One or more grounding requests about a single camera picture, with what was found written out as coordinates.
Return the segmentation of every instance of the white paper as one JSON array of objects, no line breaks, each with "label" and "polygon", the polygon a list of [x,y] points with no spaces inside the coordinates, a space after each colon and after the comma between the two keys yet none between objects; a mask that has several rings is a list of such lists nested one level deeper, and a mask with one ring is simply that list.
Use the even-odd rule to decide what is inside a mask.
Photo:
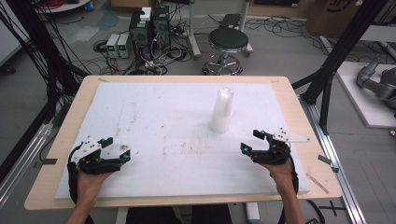
[{"label": "white paper", "polygon": [[[209,128],[220,88],[233,90],[230,128],[222,134]],[[280,127],[287,125],[271,85],[107,82],[98,87],[74,147],[90,135],[114,137],[103,157],[117,158],[121,146],[132,150],[99,197],[274,194],[274,180],[241,153],[240,143],[268,149],[253,130],[274,133]],[[291,151],[299,191],[308,192],[292,144]],[[56,198],[69,198],[67,178],[65,169]]]}]

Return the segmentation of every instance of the forearm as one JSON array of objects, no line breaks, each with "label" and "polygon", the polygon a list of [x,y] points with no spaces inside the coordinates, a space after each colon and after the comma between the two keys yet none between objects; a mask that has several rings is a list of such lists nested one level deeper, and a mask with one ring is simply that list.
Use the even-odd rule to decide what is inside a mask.
[{"label": "forearm", "polygon": [[85,219],[91,212],[94,203],[77,203],[66,224],[84,224]]},{"label": "forearm", "polygon": [[288,224],[304,224],[303,213],[294,189],[283,190],[280,196],[285,209],[286,222]]}]

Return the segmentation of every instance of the cardboard box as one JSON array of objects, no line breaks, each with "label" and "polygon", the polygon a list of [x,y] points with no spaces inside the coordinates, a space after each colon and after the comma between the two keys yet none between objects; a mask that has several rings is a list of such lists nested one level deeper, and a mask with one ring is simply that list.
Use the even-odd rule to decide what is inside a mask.
[{"label": "cardboard box", "polygon": [[306,30],[312,35],[339,37],[360,7],[359,0],[319,0],[306,20]]}]

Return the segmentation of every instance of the computer tower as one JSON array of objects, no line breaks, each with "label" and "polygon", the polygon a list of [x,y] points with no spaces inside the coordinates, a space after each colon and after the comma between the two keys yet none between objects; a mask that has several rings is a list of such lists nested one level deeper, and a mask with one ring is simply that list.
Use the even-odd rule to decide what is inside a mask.
[{"label": "computer tower", "polygon": [[132,47],[134,49],[134,55],[137,60],[140,60],[140,56],[145,60],[152,60],[151,44],[153,41],[153,29],[152,22],[141,21],[140,15],[143,13],[141,9],[136,9],[131,18],[129,25],[129,33],[132,39]]},{"label": "computer tower", "polygon": [[171,45],[169,27],[169,6],[155,7],[152,15],[154,36],[156,41],[166,48]]},{"label": "computer tower", "polygon": [[152,41],[151,21],[141,21],[140,11],[134,12],[129,25],[129,33],[137,45],[147,45]]}]

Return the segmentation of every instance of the hand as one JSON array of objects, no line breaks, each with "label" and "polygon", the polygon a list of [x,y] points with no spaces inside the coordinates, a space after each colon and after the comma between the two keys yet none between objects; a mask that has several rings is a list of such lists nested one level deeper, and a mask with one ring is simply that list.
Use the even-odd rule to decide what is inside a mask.
[{"label": "hand", "polygon": [[285,208],[286,222],[289,224],[304,224],[303,212],[297,200],[293,187],[290,161],[281,165],[261,164],[270,173],[276,182],[276,189],[282,197]]},{"label": "hand", "polygon": [[98,193],[103,182],[113,173],[101,175],[87,175],[78,172],[78,200],[72,214],[66,220],[70,224],[83,224],[96,203]]},{"label": "hand", "polygon": [[87,175],[78,172],[78,201],[77,203],[90,204],[92,207],[96,203],[97,195],[103,182],[113,173],[101,175]]},{"label": "hand", "polygon": [[294,191],[290,161],[281,165],[261,164],[270,173],[276,182],[276,189],[280,195]]}]

